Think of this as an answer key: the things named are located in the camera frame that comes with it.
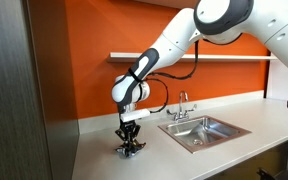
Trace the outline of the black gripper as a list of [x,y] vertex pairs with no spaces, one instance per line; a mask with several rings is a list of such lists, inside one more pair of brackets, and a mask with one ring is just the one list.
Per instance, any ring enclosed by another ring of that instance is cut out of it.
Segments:
[[116,148],[118,153],[124,156],[129,155],[129,143],[131,143],[131,153],[136,154],[143,149],[146,143],[139,143],[136,137],[139,133],[141,126],[134,120],[129,122],[120,122],[120,127],[115,131],[116,135],[123,141],[123,143]]

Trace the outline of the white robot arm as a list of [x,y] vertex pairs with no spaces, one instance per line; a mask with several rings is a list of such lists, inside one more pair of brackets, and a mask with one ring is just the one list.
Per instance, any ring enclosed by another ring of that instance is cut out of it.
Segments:
[[134,104],[149,96],[148,75],[176,63],[201,39],[226,45],[243,33],[256,37],[288,67],[288,0],[200,0],[194,8],[180,10],[155,43],[115,80],[112,98],[120,119],[116,134],[123,141],[117,151],[132,157],[143,148],[136,140],[140,126],[135,121],[150,112],[136,110]]

